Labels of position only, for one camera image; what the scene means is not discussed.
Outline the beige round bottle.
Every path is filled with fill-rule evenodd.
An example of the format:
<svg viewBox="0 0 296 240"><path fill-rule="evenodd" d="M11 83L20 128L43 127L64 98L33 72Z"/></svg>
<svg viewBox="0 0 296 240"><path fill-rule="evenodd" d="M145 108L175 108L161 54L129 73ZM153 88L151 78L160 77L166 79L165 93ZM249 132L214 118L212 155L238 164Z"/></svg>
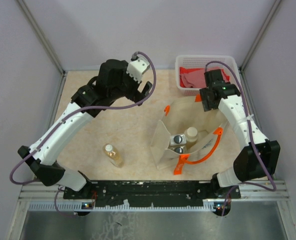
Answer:
<svg viewBox="0 0 296 240"><path fill-rule="evenodd" d="M184 131L186 143L188 145L194 145L198 140L198 130L195 127L189 127Z"/></svg>

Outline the canvas bag orange handles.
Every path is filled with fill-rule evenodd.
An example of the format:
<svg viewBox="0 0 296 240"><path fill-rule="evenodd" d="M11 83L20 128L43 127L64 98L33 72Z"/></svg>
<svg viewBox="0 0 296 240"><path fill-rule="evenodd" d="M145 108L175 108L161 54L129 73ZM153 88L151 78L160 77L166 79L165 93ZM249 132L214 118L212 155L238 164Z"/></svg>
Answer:
<svg viewBox="0 0 296 240"><path fill-rule="evenodd" d="M174 175L180 175L185 165L195 166L209 159L219 146L228 124L218 109L204 111L200 95L176 99L165 107L164 112L158 120L150 149L156 168L172 168ZM189 127L198 130L196 143L183 145L187 148L184 154L171 150L170 136L184 134Z"/></svg>

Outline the white bottle black cap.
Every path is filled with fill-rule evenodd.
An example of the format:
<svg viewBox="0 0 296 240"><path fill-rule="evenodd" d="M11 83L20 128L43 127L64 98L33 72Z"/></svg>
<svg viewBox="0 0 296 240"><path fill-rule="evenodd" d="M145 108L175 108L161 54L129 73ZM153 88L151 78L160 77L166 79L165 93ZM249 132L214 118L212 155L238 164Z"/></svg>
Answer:
<svg viewBox="0 0 296 240"><path fill-rule="evenodd" d="M169 146L174 147L174 146L182 146L187 143L186 137L184 134L176 134L170 136L170 141L169 141Z"/></svg>

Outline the clear bottle black cap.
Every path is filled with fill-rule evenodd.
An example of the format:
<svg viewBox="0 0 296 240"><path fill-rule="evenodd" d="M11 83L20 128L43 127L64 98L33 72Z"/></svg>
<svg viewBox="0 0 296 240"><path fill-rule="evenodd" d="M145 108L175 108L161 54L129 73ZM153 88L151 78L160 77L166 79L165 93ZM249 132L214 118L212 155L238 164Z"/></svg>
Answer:
<svg viewBox="0 0 296 240"><path fill-rule="evenodd" d="M184 154L187 152L187 148L185 145L182 146L173 146L171 148L171 150L173 150L174 152L178 153L178 154Z"/></svg>

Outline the amber liquid bottle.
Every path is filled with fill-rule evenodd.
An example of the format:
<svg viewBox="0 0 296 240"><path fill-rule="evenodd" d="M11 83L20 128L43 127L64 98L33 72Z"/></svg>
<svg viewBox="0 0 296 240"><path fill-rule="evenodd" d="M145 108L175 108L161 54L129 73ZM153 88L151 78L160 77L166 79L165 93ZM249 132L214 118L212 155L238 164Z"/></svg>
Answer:
<svg viewBox="0 0 296 240"><path fill-rule="evenodd" d="M107 143L103 146L103 151L115 167L123 167L124 160L115 146Z"/></svg>

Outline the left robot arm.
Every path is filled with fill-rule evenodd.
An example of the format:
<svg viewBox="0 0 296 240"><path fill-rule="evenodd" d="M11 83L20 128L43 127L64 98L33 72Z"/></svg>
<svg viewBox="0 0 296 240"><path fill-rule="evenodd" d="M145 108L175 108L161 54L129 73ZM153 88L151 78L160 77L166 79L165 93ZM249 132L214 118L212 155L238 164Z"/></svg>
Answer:
<svg viewBox="0 0 296 240"><path fill-rule="evenodd" d="M138 90L150 67L145 57L133 57L131 62L109 59L102 63L98 75L77 90L53 126L31 146L19 148L18 154L37 179L45 186L61 185L83 199L89 197L92 192L89 180L81 172L60 165L57 157L102 110L113 109L116 100L127 98L135 106L141 105L155 86L148 81L142 91Z"/></svg>

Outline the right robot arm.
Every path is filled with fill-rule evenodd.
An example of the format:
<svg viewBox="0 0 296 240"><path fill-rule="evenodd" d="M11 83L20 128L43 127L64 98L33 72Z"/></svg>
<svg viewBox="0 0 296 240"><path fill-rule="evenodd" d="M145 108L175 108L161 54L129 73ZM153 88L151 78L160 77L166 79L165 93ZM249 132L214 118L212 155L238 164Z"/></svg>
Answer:
<svg viewBox="0 0 296 240"><path fill-rule="evenodd" d="M272 175L281 150L279 143L270 141L250 116L239 82L232 84L224 81L219 69L206 71L204 76L206 87L200 89L203 108L205 111L219 110L225 116L241 150L230 168L213 175L212 194L222 198L232 191L233 186L249 184L251 180L262 177L267 177L272 186L261 187L276 191Z"/></svg>

